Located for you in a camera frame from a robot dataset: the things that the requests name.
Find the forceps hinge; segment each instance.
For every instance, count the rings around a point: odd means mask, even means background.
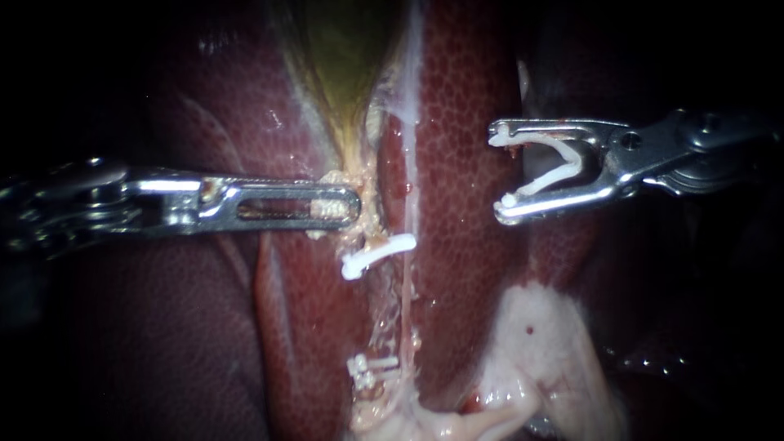
[[[599,176],[588,185],[532,194],[521,187],[507,194],[493,205],[496,218],[505,225],[634,196],[642,185],[674,196],[713,193],[753,179],[758,147],[768,149],[780,141],[773,125],[751,112],[682,109],[641,128],[589,119],[502,119],[490,125],[488,134],[491,145],[506,148],[497,145],[499,134],[506,142],[582,143],[600,166]]]
[[[129,167],[103,158],[0,184],[0,251],[47,259],[111,238],[342,229],[361,210],[346,185]]]

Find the metal forceps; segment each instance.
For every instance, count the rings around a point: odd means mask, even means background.
[[[504,225],[628,198],[643,186],[673,196],[713,193],[754,179],[759,148],[781,140],[780,132],[758,114],[682,109],[642,128],[589,119],[501,119],[490,125],[488,139],[500,132],[530,132],[568,145],[583,144],[600,167],[599,176],[588,185],[507,194],[493,204]]]
[[[0,252],[46,259],[112,238],[343,229],[361,210],[347,185],[129,167],[103,158],[0,184]]]

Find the metal screw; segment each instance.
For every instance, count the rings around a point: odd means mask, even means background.
[[[624,149],[634,150],[638,149],[640,145],[643,143],[642,136],[630,131],[626,133],[624,136],[621,136],[621,146]]]

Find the forceps jaw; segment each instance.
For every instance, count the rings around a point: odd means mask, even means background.
[[[128,186],[137,198],[160,198],[158,223],[144,237],[270,229],[334,230],[352,225],[361,202],[345,185],[306,180],[147,171]]]
[[[752,177],[752,145],[776,144],[780,133],[759,115],[687,112],[677,109],[648,127],[589,119],[499,120],[488,143],[500,134],[537,133],[555,140],[587,142],[599,159],[599,177],[588,185],[534,194],[521,187],[493,204],[503,225],[518,225],[577,209],[596,207],[638,193],[644,186],[672,196],[708,194]]]

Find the dark background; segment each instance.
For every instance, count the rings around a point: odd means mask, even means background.
[[[609,96],[604,88],[593,97],[613,100],[628,120],[650,121],[678,106],[748,105],[781,121],[782,18],[773,7],[725,4],[592,2],[559,8],[599,29],[617,51],[613,59],[652,84],[646,96]],[[155,141],[145,109],[145,66],[171,23],[199,7],[192,2],[68,2],[8,14],[4,97],[9,118],[0,172],[106,154],[132,163],[166,165],[166,158],[150,153]],[[562,13],[524,4],[509,6],[508,11],[499,23],[529,35],[531,41],[546,30],[539,25],[542,17],[552,20]],[[550,29],[557,31],[551,23]],[[536,45],[523,51],[525,56],[546,57]],[[780,346],[775,305],[781,291],[776,277],[782,263],[781,235],[776,231],[784,225],[781,195],[781,185],[770,183],[698,202],[704,212],[695,250],[698,282],[701,289],[715,293],[715,313],[742,329],[728,344],[745,351],[742,357],[754,374],[738,379],[748,383],[749,393],[738,397],[736,412],[728,412],[734,421],[716,421],[732,425],[738,433],[756,434],[760,427],[776,423],[766,417],[769,411],[763,402],[766,395],[778,398],[773,385],[779,376],[769,375],[765,366],[768,359],[777,358]],[[733,263],[739,258],[743,265]],[[11,289],[9,280],[23,279],[15,289],[45,294],[46,271],[44,264],[6,265],[2,289]],[[89,418],[78,412],[73,374],[62,363],[68,349],[60,336],[67,330],[59,326],[57,305],[57,299],[42,303],[43,320],[3,328],[0,336],[0,397],[5,409],[0,421],[20,438],[51,432],[91,438]]]

